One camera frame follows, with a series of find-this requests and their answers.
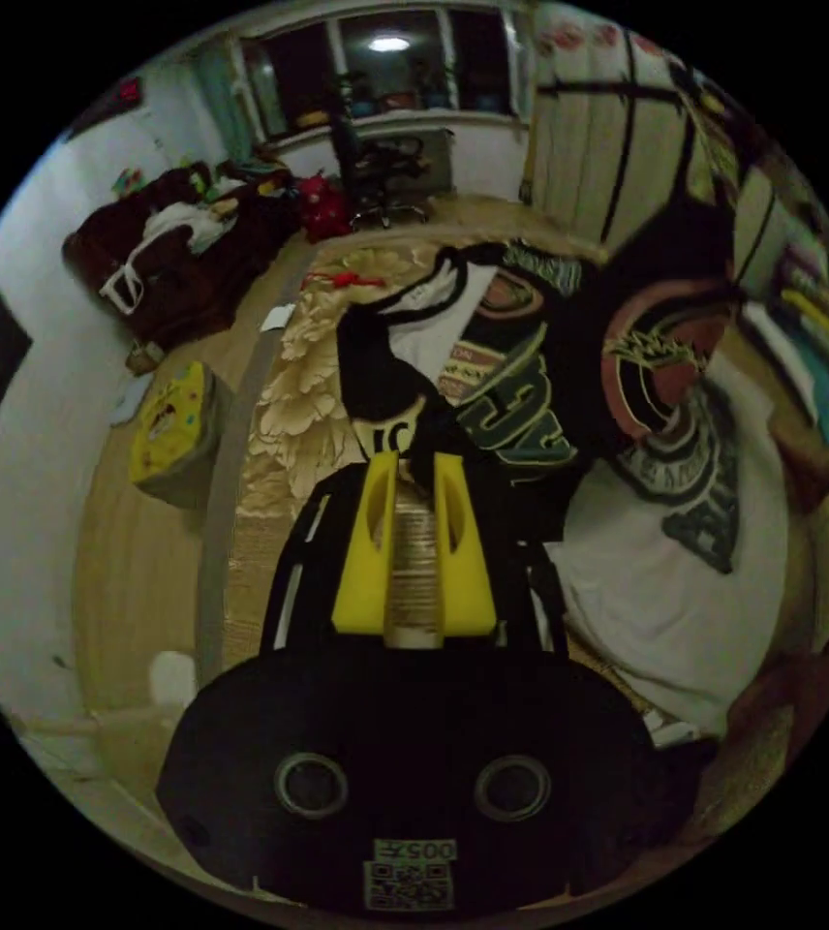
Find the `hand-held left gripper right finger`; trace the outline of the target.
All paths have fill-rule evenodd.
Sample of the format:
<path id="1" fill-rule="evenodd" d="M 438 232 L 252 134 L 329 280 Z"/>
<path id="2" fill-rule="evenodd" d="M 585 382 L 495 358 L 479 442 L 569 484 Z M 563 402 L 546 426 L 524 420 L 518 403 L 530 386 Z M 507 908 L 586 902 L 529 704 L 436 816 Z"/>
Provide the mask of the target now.
<path id="1" fill-rule="evenodd" d="M 496 609 L 463 459 L 434 456 L 438 625 L 443 635 L 490 635 Z"/>

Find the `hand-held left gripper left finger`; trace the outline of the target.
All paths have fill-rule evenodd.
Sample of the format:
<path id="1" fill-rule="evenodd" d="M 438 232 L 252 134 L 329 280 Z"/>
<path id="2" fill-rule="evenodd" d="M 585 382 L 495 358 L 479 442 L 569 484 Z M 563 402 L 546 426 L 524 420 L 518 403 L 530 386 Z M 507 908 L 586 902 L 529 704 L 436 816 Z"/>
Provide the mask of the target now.
<path id="1" fill-rule="evenodd" d="M 390 608 L 399 454 L 366 466 L 331 615 L 339 634 L 383 634 Z"/>

